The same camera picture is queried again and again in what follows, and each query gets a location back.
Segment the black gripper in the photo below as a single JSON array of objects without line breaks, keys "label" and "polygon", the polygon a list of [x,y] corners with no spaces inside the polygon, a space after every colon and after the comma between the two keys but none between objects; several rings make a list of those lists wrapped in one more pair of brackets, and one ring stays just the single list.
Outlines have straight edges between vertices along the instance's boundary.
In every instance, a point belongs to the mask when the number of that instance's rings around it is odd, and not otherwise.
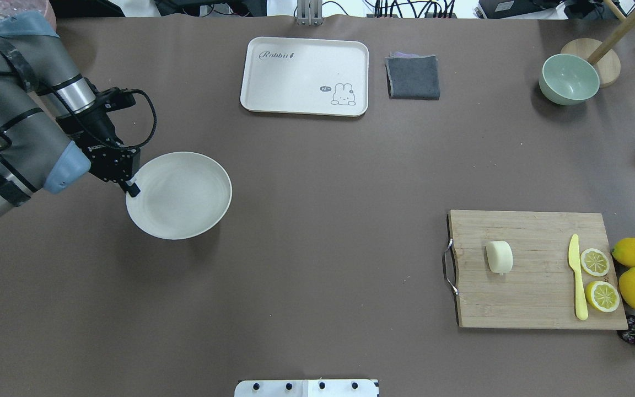
[{"label": "black gripper", "polygon": [[89,108],[58,116],[56,122],[91,162],[91,174],[106,183],[123,184],[126,194],[134,198],[141,193],[134,178],[141,149],[125,145],[108,116],[111,111],[134,106],[133,91],[114,87],[93,93],[95,100]]}]

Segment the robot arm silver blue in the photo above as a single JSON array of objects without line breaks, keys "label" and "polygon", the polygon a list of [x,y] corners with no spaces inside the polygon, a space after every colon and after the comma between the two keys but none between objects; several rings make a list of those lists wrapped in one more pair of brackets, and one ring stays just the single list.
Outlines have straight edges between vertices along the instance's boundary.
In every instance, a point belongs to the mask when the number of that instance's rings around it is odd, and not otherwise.
[{"label": "robot arm silver blue", "polygon": [[135,95],[143,91],[100,91],[83,77],[41,13],[0,15],[0,217],[86,173],[138,196],[141,145],[123,143],[109,118]]}]

